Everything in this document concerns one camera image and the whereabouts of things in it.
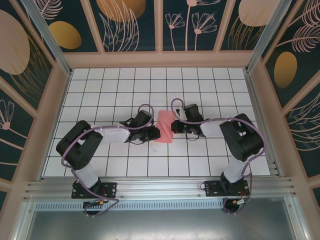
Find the metal base plate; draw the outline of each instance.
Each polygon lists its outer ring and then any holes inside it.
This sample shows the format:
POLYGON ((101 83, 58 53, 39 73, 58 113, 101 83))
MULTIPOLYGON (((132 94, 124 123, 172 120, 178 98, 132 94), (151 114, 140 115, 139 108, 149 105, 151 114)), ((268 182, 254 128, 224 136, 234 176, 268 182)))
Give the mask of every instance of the metal base plate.
POLYGON ((233 188, 229 190, 228 193, 222 188, 220 180, 216 181, 205 181, 204 182, 205 195, 207 197, 240 197, 241 191, 243 191, 247 196, 249 195, 248 182, 246 180, 241 180, 233 188))
MULTIPOLYGON (((87 192, 80 183, 75 182, 72 185, 72 199, 98 199, 98 197, 91 195, 87 192)), ((117 183, 116 182, 102 182, 100 185, 100 190, 98 195, 105 196, 106 198, 114 199, 117 192, 117 183)))

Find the purple cable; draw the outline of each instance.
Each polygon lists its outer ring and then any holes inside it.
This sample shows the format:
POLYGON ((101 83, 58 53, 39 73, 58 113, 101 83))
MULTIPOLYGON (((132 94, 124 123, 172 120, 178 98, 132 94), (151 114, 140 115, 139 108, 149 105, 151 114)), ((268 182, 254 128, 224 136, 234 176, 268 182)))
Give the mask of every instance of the purple cable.
POLYGON ((113 203, 111 206, 109 206, 106 210, 103 210, 103 211, 100 211, 99 213, 97 213, 96 215, 89 215, 87 213, 87 209, 92 206, 92 205, 88 205, 85 209, 84 209, 84 213, 86 214, 86 216, 91 216, 92 218, 94 217, 98 217, 98 216, 101 216, 103 214, 105 214, 109 209, 111 209, 114 205, 116 205, 118 202, 119 202, 119 199, 117 198, 109 198, 109 197, 105 197, 105 196, 100 196, 96 193, 94 193, 93 191, 91 191, 89 188, 87 188, 85 186, 85 184, 79 179, 76 171, 74 171, 72 169, 71 166, 65 164, 65 158, 67 156, 67 154, 69 153, 70 149, 84 136, 84 135, 87 135, 88 133, 92 132, 92 131, 95 131, 95 130, 102 130, 102 129, 125 129, 125 130, 139 130, 139 129, 143 129, 145 127, 147 127, 151 122, 152 120, 154 119, 154 116, 155 116, 155 110, 154 108, 149 105, 149 104, 142 104, 139 108, 138 108, 138 112, 140 111, 141 107, 149 107, 152 111, 152 116, 150 118, 150 120, 145 124, 145 125, 142 125, 142 126, 139 126, 139 127, 126 127, 126 126, 113 126, 113 125, 107 125, 107 126, 97 126, 97 127, 93 127, 83 133, 81 133, 71 144, 70 146, 65 150, 64 154, 62 155, 62 158, 61 158, 61 164, 66 167, 66 168, 69 168, 71 169, 71 172, 72 174, 74 175, 74 177, 77 179, 77 181, 82 185, 82 187, 88 192, 90 193, 91 195, 93 196, 96 196, 97 198, 100 198, 100 199, 104 199, 104 200, 108 200, 108 201, 115 201, 115 203, 113 203))
MULTIPOLYGON (((243 170, 242 170, 242 172, 241 172, 241 175, 242 175, 243 177, 248 177, 248 176, 250 176, 250 190, 249 190, 249 196, 248 196, 248 199, 250 199, 250 197, 251 197, 251 190, 252 190, 252 178, 253 178, 253 176, 252 176, 252 172, 251 172, 251 171, 250 171, 250 173, 249 173, 248 175, 244 175, 244 173, 245 173, 247 167, 250 165, 250 163, 251 163, 253 160, 255 160, 256 158, 260 157, 260 156, 261 156, 262 154, 264 154, 264 152, 266 151, 267 142, 266 142, 266 139, 265 139, 264 135, 262 134, 262 132, 260 132, 260 130, 257 129, 257 128, 256 128, 254 125, 252 125, 251 123, 249 123, 249 122, 247 122, 247 121, 244 121, 244 120, 242 120, 242 119, 235 118, 235 117, 211 118, 211 119, 208 119, 208 120, 197 121, 197 122, 184 121, 184 120, 182 120, 179 116, 177 116, 177 114, 176 114, 176 112, 175 112, 175 110, 174 110, 174 102, 175 102, 175 101, 180 101, 180 102, 182 103, 182 106, 181 106, 182 108, 184 107, 185 104, 184 104, 184 101, 182 101, 180 98, 175 98, 175 99, 173 99, 173 100, 171 101, 171 111, 172 111, 172 113, 174 114, 174 116, 175 116, 180 122, 182 122, 182 123, 185 123, 185 124, 204 124, 204 123, 208 123, 208 122, 238 121, 238 122, 240 122, 240 123, 243 123, 243 124, 249 126, 250 128, 252 128, 253 130, 255 130, 255 131, 259 134, 259 136, 260 136, 260 138, 261 138, 261 140, 262 140, 262 142, 263 142, 263 149, 262 149, 262 151, 261 151, 260 153, 258 153, 257 155, 252 156, 252 157, 247 161, 247 163, 244 165, 244 168, 243 168, 243 170)), ((231 212, 230 212, 228 209, 225 208, 225 204, 226 204, 226 201, 227 201, 227 200, 228 200, 228 198, 224 199, 222 207, 223 207, 223 211, 224 211, 225 213, 229 213, 229 214, 230 214, 231 212)), ((239 210, 238 213, 242 212, 244 208, 245 208, 245 206, 243 206, 243 207, 239 210)))

